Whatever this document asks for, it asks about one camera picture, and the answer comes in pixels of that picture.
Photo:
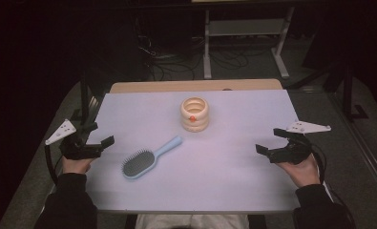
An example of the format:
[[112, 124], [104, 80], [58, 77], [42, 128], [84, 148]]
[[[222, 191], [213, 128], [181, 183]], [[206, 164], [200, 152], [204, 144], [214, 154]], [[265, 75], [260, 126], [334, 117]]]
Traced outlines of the person's legs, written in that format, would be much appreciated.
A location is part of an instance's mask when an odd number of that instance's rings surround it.
[[249, 229], [247, 215], [142, 214], [135, 229]]

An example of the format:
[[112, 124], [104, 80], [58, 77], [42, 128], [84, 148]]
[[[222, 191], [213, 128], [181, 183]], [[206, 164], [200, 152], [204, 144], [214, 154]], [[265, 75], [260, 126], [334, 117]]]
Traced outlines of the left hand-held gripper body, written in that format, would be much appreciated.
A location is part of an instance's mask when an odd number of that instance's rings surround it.
[[89, 134], [82, 134], [81, 128], [76, 129], [69, 119], [64, 122], [45, 140], [45, 145], [50, 146], [60, 141], [59, 150], [67, 159], [80, 160], [97, 158], [101, 156], [101, 144], [88, 144]]

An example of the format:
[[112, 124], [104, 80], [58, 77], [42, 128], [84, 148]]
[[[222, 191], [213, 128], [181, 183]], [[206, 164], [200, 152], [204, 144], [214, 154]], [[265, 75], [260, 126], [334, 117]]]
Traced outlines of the white metal stand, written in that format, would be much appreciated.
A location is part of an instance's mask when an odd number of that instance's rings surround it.
[[209, 39], [216, 36], [240, 35], [278, 35], [279, 41], [270, 49], [280, 72], [281, 78], [287, 79], [289, 72], [283, 63], [281, 52], [287, 36], [294, 7], [287, 10], [284, 18], [248, 19], [248, 20], [211, 20], [210, 11], [205, 12], [203, 72], [205, 79], [212, 78]]

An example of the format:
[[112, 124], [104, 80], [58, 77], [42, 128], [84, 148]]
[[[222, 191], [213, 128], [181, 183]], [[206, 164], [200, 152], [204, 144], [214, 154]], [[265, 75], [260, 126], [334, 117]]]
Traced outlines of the metal floor rail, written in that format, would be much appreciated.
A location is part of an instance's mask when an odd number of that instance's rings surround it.
[[328, 94], [328, 100], [331, 102], [332, 106], [336, 110], [338, 116], [342, 119], [343, 123], [346, 125], [347, 130], [350, 132], [357, 148], [359, 149], [363, 161], [370, 171], [372, 177], [377, 184], [377, 159], [374, 156], [372, 150], [368, 147], [366, 141], [363, 139], [362, 133], [357, 129], [355, 123], [348, 118], [343, 112], [340, 100], [335, 94]]

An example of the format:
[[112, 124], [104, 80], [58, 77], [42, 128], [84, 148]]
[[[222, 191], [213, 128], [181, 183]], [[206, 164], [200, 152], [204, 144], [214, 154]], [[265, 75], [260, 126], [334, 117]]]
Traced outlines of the beige ringed cup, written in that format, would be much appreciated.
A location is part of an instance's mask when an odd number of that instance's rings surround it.
[[201, 97], [186, 98], [180, 104], [180, 120], [182, 127], [192, 133], [205, 130], [209, 125], [209, 105]]

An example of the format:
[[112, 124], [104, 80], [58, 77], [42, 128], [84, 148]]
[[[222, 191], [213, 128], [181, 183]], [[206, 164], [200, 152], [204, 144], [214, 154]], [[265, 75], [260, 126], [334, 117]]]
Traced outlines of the person's right hand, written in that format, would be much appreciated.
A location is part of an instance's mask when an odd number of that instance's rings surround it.
[[278, 166], [286, 171], [295, 185], [299, 188], [321, 183], [318, 165], [313, 155], [310, 155], [299, 164], [282, 162], [278, 163]]

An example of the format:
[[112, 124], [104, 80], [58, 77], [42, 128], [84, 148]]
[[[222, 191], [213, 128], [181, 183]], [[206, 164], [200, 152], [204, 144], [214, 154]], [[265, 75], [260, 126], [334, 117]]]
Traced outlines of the person's left hand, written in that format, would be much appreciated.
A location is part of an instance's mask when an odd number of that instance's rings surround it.
[[67, 159], [63, 157], [62, 166], [64, 174], [86, 174], [94, 161], [93, 158], [85, 158], [80, 160]]

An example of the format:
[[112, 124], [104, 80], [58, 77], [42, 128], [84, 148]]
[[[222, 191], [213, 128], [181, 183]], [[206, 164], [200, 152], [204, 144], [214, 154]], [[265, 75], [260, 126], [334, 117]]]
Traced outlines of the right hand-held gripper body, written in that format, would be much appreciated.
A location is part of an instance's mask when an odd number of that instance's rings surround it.
[[312, 153], [312, 143], [306, 138], [306, 134], [329, 132], [329, 125], [319, 125], [305, 121], [295, 121], [285, 129], [291, 133], [290, 138], [286, 138], [287, 144], [280, 149], [269, 150], [271, 163], [289, 162], [299, 164]]

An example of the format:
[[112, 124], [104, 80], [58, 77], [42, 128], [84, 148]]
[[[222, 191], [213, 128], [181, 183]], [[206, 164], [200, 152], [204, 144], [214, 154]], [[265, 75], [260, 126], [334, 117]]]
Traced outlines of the light blue hairbrush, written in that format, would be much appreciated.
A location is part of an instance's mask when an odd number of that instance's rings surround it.
[[175, 149], [181, 143], [182, 138], [176, 136], [155, 151], [142, 149], [135, 152], [123, 161], [122, 174], [128, 179], [135, 179], [145, 175], [156, 166], [160, 156]]

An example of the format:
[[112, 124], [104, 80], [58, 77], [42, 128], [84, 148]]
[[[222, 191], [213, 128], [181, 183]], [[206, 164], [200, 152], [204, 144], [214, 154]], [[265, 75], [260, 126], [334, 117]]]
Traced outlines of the black metal stand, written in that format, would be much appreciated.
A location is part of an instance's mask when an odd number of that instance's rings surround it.
[[325, 92], [334, 94], [340, 85], [343, 85], [342, 111], [350, 122], [353, 122], [355, 119], [368, 118], [367, 113], [361, 105], [352, 104], [354, 69], [346, 58], [337, 59], [306, 78], [286, 86], [286, 88], [288, 90], [299, 90], [324, 75], [327, 75], [327, 79], [323, 85]]
[[76, 129], [95, 121], [105, 95], [101, 84], [84, 73], [80, 78], [80, 90], [81, 105], [73, 111], [70, 119]]

